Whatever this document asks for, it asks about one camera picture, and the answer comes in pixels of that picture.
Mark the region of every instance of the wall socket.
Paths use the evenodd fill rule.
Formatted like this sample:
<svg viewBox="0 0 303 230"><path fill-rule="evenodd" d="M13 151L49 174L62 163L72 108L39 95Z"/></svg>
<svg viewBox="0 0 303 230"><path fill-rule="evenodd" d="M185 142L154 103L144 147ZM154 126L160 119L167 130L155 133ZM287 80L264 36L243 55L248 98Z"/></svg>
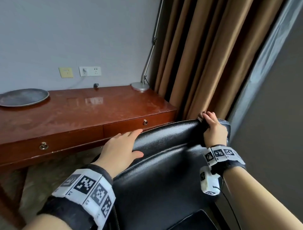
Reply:
<svg viewBox="0 0 303 230"><path fill-rule="evenodd" d="M81 77L101 76L100 66L79 66L79 71Z"/></svg>

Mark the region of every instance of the wall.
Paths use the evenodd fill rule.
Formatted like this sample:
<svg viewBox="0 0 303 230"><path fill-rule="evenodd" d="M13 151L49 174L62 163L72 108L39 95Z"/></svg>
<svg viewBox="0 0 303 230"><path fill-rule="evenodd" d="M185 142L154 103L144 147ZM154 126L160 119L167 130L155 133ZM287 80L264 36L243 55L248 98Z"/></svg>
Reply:
<svg viewBox="0 0 303 230"><path fill-rule="evenodd" d="M248 172L303 222L302 41L303 11L231 146Z"/></svg>
<svg viewBox="0 0 303 230"><path fill-rule="evenodd" d="M0 93L140 81L159 2L1 0ZM80 77L79 66L101 66L102 76ZM58 67L71 67L74 78L62 79Z"/></svg>

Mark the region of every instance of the round tray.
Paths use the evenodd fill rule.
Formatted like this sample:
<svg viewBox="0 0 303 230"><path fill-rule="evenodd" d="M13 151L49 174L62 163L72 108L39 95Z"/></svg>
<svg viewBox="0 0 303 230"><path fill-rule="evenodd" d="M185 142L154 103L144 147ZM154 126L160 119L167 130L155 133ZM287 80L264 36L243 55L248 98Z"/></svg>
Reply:
<svg viewBox="0 0 303 230"><path fill-rule="evenodd" d="M40 89L14 90L0 94L0 106L22 107L37 104L48 98L49 92Z"/></svg>

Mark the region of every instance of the desk drawer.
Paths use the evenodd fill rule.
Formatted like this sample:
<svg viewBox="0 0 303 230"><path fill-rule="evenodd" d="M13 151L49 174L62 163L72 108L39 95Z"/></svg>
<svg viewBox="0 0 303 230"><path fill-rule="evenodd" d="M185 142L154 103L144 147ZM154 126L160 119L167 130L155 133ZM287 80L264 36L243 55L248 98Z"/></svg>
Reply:
<svg viewBox="0 0 303 230"><path fill-rule="evenodd" d="M140 117L132 120L104 125L104 138L113 137L118 133L123 134L136 129L146 129L173 122L175 120L175 113L176 111L170 111L166 113L159 113L147 117Z"/></svg>
<svg viewBox="0 0 303 230"><path fill-rule="evenodd" d="M72 148L103 139L103 126L96 126L0 145L0 164Z"/></svg>

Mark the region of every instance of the brown curtain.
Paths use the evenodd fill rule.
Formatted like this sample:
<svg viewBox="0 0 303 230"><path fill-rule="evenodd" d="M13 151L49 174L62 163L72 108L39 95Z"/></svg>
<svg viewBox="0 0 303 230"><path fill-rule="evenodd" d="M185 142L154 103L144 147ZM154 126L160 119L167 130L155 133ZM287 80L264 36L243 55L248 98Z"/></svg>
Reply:
<svg viewBox="0 0 303 230"><path fill-rule="evenodd" d="M155 91L178 119L225 119L283 0L174 0Z"/></svg>

